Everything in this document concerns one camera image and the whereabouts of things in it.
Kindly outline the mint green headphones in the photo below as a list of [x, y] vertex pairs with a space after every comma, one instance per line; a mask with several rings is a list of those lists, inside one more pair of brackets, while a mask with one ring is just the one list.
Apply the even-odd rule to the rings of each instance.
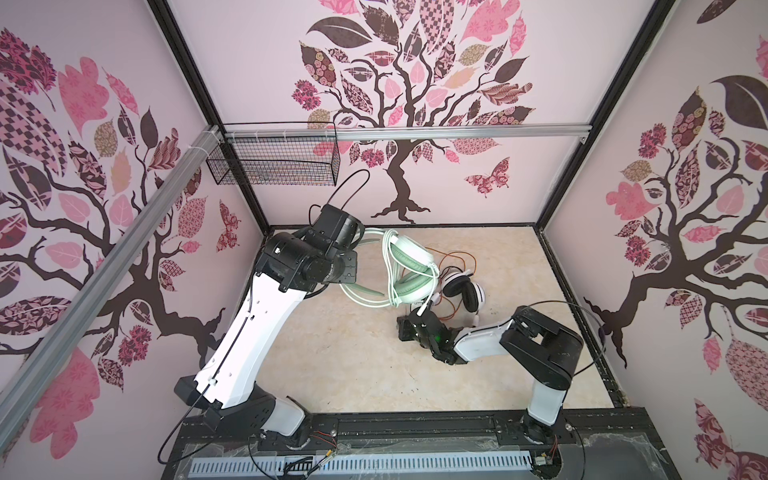
[[421, 314], [438, 290], [440, 270], [428, 249], [394, 229], [371, 228], [361, 244], [378, 243], [387, 282], [384, 292], [341, 284], [348, 299], [371, 309], [408, 305]]

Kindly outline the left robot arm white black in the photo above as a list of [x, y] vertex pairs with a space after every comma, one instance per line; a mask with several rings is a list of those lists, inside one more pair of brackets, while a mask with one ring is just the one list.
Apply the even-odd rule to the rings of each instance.
[[278, 333], [296, 307], [331, 284], [356, 279], [356, 246], [365, 232], [350, 214], [325, 205], [318, 219], [270, 237], [258, 254], [246, 296], [218, 349], [195, 374], [180, 378], [175, 394], [201, 410], [219, 435], [274, 432], [305, 438], [307, 412], [256, 383]]

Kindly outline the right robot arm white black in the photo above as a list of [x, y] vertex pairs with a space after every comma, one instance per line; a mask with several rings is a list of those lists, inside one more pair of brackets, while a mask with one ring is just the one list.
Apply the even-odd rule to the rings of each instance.
[[482, 328], [451, 328], [429, 309], [414, 311], [397, 319], [397, 334], [447, 365], [511, 356], [533, 378], [522, 424], [539, 443], [560, 416], [584, 347], [578, 333], [531, 306], [520, 306], [508, 320]]

